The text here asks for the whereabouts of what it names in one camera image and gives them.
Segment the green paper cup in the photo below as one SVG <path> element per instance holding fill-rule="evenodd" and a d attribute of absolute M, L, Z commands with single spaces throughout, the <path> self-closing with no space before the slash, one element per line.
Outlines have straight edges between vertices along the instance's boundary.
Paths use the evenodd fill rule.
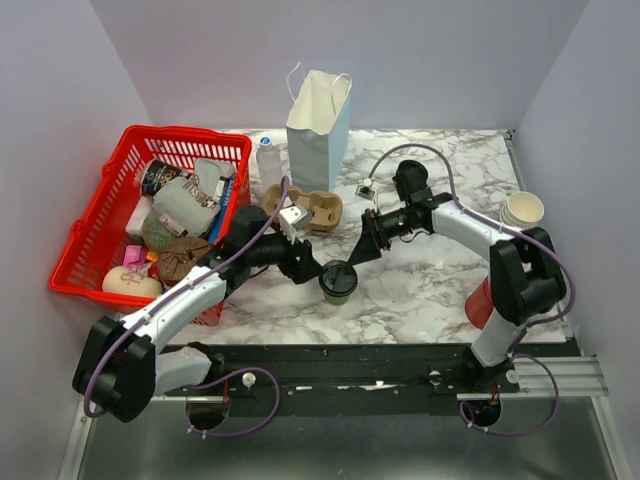
<path fill-rule="evenodd" d="M 349 288 L 349 289 L 341 289 L 341 290 L 336 290 L 336 289 L 324 289 L 323 290 L 323 295 L 325 300 L 331 304 L 331 305 L 343 305 L 345 304 L 349 298 L 351 297 L 351 295 L 354 292 L 354 288 Z"/>

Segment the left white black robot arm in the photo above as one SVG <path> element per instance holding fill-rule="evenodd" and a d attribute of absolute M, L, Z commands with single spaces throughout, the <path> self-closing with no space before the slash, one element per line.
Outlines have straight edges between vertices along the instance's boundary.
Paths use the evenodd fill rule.
<path fill-rule="evenodd" d="M 174 287 L 147 306 L 116 321 L 108 316 L 91 327 L 72 380 L 86 416 L 105 413 L 126 423 L 151 398 L 192 387 L 214 393 L 224 361 L 200 344 L 167 353 L 165 347 L 192 320 L 239 289 L 255 267 L 275 265 L 295 284 L 323 268 L 309 241 L 297 235 L 311 213 L 296 205 L 267 215 L 249 206 L 237 210 L 228 234 Z"/>

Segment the black cup lid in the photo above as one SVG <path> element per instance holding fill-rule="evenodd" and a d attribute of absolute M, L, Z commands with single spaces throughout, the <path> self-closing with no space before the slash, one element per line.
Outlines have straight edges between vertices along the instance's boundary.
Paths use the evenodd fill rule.
<path fill-rule="evenodd" d="M 355 268 L 342 260 L 327 262 L 318 280 L 325 294 L 338 298 L 351 295 L 358 286 Z"/>

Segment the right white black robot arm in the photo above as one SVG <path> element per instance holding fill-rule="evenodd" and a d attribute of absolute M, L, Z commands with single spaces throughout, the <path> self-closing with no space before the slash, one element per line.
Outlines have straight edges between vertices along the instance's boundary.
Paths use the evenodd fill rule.
<path fill-rule="evenodd" d="M 488 217 L 459 208 L 451 194 L 433 194 L 427 179 L 427 169 L 419 162 L 400 163 L 393 183 L 404 206 L 386 214 L 365 210 L 361 235 L 348 263 L 376 260 L 391 248 L 393 238 L 415 230 L 447 237 L 485 259 L 493 310 L 480 336 L 465 349 L 459 370 L 462 384 L 480 392 L 505 367 L 508 352 L 529 320 L 562 300 L 567 287 L 551 258 L 553 245 L 544 229 L 508 234 L 490 226 Z"/>

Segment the stack of green paper cups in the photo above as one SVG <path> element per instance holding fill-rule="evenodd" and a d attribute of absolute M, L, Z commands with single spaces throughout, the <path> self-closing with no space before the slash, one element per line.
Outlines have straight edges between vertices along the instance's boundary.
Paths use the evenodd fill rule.
<path fill-rule="evenodd" d="M 500 220 L 518 228 L 535 227 L 545 213 L 544 204 L 534 194 L 519 191 L 510 195 L 500 210 Z"/>

